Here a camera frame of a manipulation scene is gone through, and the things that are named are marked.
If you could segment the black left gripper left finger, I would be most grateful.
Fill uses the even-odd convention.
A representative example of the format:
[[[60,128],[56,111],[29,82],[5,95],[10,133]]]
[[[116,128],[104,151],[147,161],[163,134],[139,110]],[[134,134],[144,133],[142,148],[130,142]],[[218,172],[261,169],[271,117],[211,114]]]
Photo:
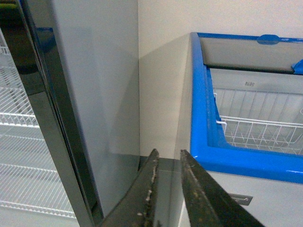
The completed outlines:
[[[102,227],[152,227],[158,197],[159,153],[153,149],[129,190],[100,224]]]

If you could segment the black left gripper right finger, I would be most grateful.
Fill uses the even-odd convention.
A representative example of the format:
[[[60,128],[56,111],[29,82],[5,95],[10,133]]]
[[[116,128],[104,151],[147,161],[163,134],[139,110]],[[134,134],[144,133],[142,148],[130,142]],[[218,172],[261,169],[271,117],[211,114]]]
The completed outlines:
[[[192,227],[262,227],[185,149],[180,151],[181,181]]]

